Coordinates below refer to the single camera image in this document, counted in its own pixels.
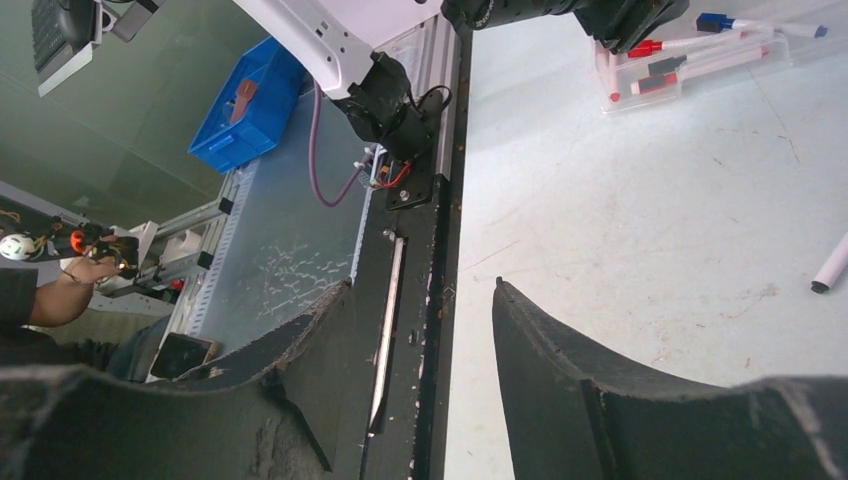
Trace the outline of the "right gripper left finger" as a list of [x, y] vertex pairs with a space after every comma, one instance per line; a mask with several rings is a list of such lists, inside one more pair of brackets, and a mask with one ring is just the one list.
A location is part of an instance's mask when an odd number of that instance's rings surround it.
[[5, 479], [318, 479], [334, 466], [350, 280], [179, 378], [132, 384], [83, 366], [1, 372]]

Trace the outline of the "red cap marker bottom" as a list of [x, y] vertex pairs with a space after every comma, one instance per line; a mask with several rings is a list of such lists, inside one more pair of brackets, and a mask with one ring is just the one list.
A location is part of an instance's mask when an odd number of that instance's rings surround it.
[[704, 48], [712, 45], [729, 43], [744, 38], [745, 34], [731, 34], [730, 36], [712, 35], [705, 37], [692, 37], [677, 40], [644, 40], [627, 53], [628, 58], [645, 58], [664, 51], [684, 51]]

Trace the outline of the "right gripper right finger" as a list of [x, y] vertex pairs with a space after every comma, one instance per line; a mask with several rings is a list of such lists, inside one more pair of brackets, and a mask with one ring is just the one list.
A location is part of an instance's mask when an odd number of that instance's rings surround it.
[[498, 280], [492, 324], [518, 479], [843, 479], [847, 381], [732, 388], [633, 361]]

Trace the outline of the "red cap marker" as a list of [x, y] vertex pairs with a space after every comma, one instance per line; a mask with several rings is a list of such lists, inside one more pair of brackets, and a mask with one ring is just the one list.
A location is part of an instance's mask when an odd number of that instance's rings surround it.
[[664, 51], [684, 51], [704, 48], [712, 45], [729, 43], [744, 38], [745, 34], [731, 34], [730, 36], [712, 35], [705, 37], [692, 37], [677, 40], [644, 40], [627, 53], [628, 58], [645, 58]]
[[621, 99], [619, 86], [619, 56], [612, 52], [608, 53], [606, 79], [610, 102], [619, 102]]
[[732, 54], [717, 56], [717, 60], [706, 64], [682, 65], [673, 73], [647, 76], [632, 82], [630, 84], [630, 92], [632, 95], [651, 93], [670, 85], [682, 83], [685, 80], [691, 80], [696, 77], [710, 75], [759, 61], [762, 58], [769, 57], [770, 54], [771, 48], [769, 46], [758, 46], [733, 52]]

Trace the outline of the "operator hand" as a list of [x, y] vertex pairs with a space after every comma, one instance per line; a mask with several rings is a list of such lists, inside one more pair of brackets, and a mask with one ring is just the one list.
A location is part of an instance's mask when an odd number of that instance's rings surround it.
[[94, 284], [118, 274], [119, 269], [113, 257], [95, 260], [88, 253], [60, 263], [57, 282], [70, 286], [93, 286]]

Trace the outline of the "blue cap marker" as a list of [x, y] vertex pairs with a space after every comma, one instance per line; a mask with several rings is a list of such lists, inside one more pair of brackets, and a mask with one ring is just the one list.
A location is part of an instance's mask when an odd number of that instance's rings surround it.
[[702, 13], [694, 21], [695, 28], [700, 32], [720, 33], [725, 30], [767, 30], [802, 38], [823, 38], [828, 35], [829, 28], [824, 25], [778, 23], [767, 20], [749, 20], [731, 18], [725, 14]]

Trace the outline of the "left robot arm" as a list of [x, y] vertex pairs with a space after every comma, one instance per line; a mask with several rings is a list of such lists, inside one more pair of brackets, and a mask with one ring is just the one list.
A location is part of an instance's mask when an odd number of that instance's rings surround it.
[[[361, 140], [380, 144], [402, 161], [428, 150], [435, 132], [412, 103], [399, 61], [374, 50], [318, 1], [238, 5], [306, 68]], [[688, 7], [674, 0], [444, 1], [440, 12], [458, 33], [572, 14], [603, 47], [626, 53]]]

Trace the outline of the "black cap marker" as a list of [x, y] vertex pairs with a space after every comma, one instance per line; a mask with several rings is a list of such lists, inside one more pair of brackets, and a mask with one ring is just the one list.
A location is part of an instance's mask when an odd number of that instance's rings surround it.
[[835, 285], [847, 266], [847, 241], [848, 234], [845, 234], [816, 273], [811, 281], [812, 292], [824, 294]]
[[647, 65], [647, 75], [665, 75], [675, 72], [682, 65], [700, 65], [717, 60], [716, 56], [707, 55], [705, 53], [691, 53], [688, 55], [678, 55], [660, 60], [653, 61]]

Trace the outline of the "operator forearm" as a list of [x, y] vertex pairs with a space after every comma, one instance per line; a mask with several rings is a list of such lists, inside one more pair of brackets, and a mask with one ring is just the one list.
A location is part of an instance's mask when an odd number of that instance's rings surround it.
[[85, 312], [92, 296], [92, 284], [61, 273], [36, 289], [28, 325], [55, 328], [70, 324]]

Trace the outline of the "white plastic drawer organizer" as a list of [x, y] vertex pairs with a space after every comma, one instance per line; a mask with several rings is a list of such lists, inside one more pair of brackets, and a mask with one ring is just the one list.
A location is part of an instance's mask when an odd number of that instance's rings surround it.
[[592, 53], [603, 110], [614, 113], [846, 49], [844, 1], [693, 1], [631, 51], [594, 43]]

